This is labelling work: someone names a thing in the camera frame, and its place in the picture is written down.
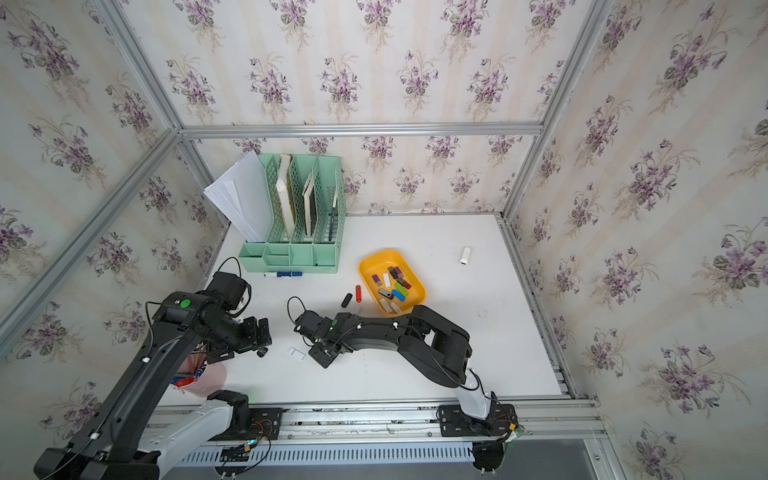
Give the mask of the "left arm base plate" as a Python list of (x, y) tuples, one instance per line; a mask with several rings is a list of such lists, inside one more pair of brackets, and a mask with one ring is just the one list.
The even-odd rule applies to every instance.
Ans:
[(254, 407), (249, 397), (240, 392), (218, 390), (207, 400), (223, 401), (232, 408), (230, 425), (211, 438), (211, 441), (235, 441), (255, 439), (265, 435), (277, 440), (284, 410), (279, 407)]

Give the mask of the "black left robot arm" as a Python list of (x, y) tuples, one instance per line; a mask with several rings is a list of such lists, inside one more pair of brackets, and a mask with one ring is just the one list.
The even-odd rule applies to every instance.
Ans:
[(261, 321), (236, 318), (250, 303), (252, 287), (241, 272), (216, 271), (195, 293), (176, 291), (159, 303), (144, 344), (93, 417), (66, 446), (46, 449), (33, 472), (39, 479), (160, 479), (186, 455), (222, 433), (244, 435), (252, 424), (243, 393), (217, 390), (155, 447), (140, 444), (145, 427), (198, 347), (209, 362), (258, 351), (268, 343)]

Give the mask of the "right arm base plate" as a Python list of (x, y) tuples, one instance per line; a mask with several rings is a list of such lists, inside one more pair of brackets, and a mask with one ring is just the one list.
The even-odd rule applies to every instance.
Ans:
[(515, 408), (511, 404), (491, 401), (490, 411), (485, 419), (466, 415), (459, 405), (440, 405), (436, 419), (442, 437), (505, 437), (519, 426)]

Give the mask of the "yellow plastic storage box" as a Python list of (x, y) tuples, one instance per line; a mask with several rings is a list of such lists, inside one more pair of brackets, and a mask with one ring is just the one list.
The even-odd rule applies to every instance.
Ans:
[[(400, 302), (395, 297), (393, 299), (387, 299), (378, 294), (379, 289), (381, 288), (387, 289), (385, 288), (385, 285), (384, 285), (383, 274), (384, 273), (389, 274), (388, 272), (389, 267), (395, 268), (400, 274), (400, 277), (404, 278), (412, 286), (412, 288), (408, 290), (408, 296), (405, 297), (405, 302)], [(368, 293), (373, 298), (375, 305), (378, 307), (379, 311), (386, 317), (392, 317), (392, 316), (398, 316), (405, 313), (410, 313), (415, 306), (423, 304), (428, 297), (426, 287), (422, 284), (422, 282), (416, 275), (415, 271), (410, 267), (406, 259), (397, 250), (385, 249), (364, 258), (358, 265), (358, 272), (360, 274), (362, 284), (365, 286)], [(382, 280), (383, 284), (381, 286), (376, 285), (376, 283), (373, 281), (372, 275), (374, 274), (378, 275), (379, 278)], [(396, 290), (395, 284), (398, 282), (391, 276), (390, 276), (390, 279), (391, 279), (391, 288), (387, 290), (390, 290), (392, 292), (392, 290)], [(389, 306), (391, 302), (396, 303), (400, 307), (402, 312), (400, 314), (395, 313), (393, 311), (391, 311), (391, 313), (387, 313), (379, 303), (379, 300), (382, 298), (387, 300)]]

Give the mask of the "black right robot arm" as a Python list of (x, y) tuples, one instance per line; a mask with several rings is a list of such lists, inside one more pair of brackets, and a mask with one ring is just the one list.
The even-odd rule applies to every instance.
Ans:
[(292, 323), (310, 345), (310, 356), (324, 368), (342, 354), (394, 351), (429, 381), (453, 390), (465, 416), (486, 422), (492, 417), (494, 397), (469, 367), (470, 334), (427, 306), (395, 317), (340, 312), (329, 318), (304, 310)]

